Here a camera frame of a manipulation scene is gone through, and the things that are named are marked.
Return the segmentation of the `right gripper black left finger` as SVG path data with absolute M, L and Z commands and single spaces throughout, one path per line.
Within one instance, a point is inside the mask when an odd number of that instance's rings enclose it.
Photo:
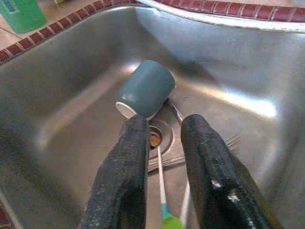
M 149 136 L 148 122 L 138 114 L 123 124 L 97 171 L 81 229 L 145 228 Z

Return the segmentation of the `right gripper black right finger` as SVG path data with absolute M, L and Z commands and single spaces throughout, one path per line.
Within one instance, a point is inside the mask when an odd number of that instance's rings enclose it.
M 201 115 L 183 120 L 181 141 L 200 228 L 283 228 L 248 169 Z

